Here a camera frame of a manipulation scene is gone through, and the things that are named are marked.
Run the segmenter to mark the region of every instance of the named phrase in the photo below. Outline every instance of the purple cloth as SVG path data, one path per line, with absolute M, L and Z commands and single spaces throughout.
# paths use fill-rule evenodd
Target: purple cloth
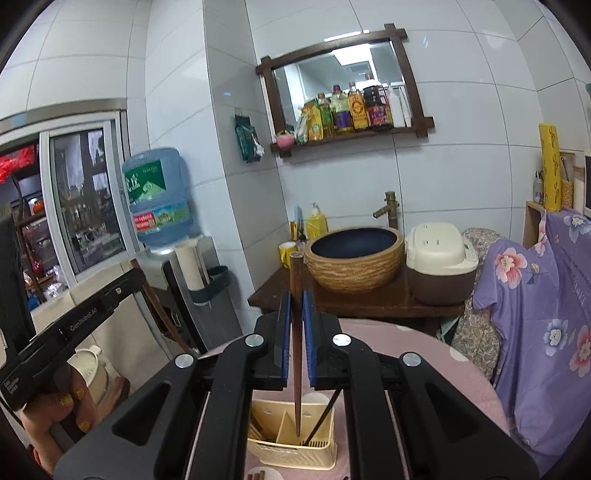
M 474 293 L 491 306 L 501 351 L 494 386 L 512 436 L 543 475 L 591 408 L 591 222 L 546 213 L 529 250 L 498 240 Z

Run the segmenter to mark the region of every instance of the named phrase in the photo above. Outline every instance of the yellow soap bottle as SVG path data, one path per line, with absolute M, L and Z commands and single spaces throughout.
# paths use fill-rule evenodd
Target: yellow soap bottle
M 310 215 L 310 217 L 306 220 L 306 232 L 308 233 L 308 239 L 324 235 L 329 231 L 329 226 L 326 223 L 326 217 L 323 213 L 320 213 L 318 205 L 313 203 L 312 207 L 312 215 Z

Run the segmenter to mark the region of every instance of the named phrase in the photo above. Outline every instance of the vessel sink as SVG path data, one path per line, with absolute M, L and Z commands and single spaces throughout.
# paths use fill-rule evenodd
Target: vessel sink
M 390 280 L 404 257 L 402 234 L 389 227 L 345 228 L 306 245 L 306 265 L 323 287 L 361 293 Z

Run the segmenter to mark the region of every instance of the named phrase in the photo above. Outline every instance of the brass faucet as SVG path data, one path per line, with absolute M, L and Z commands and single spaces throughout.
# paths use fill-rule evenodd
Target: brass faucet
M 385 213 L 388 214 L 388 226 L 390 228 L 395 228 L 398 230 L 398 207 L 399 203 L 396 201 L 396 193 L 394 192 L 386 192 L 386 198 L 384 199 L 386 202 L 385 207 L 381 207 L 380 210 L 374 212 L 374 218 L 379 218 Z

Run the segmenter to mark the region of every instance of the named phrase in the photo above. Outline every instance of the floral cloth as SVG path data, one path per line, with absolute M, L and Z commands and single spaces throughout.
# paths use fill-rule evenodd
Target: floral cloth
M 589 232 L 591 222 L 572 210 L 546 213 L 531 249 L 504 239 L 491 246 L 474 292 L 501 341 L 493 385 L 540 476 L 591 408 Z
M 478 255 L 479 263 L 475 280 L 477 283 L 489 248 L 503 237 L 488 228 L 469 228 L 462 233 L 462 236 L 472 243 Z M 480 368 L 487 379 L 492 378 L 499 356 L 499 337 L 491 323 L 490 309 L 475 309 L 472 306 L 472 295 L 466 300 L 466 311 L 457 324 L 452 347 Z

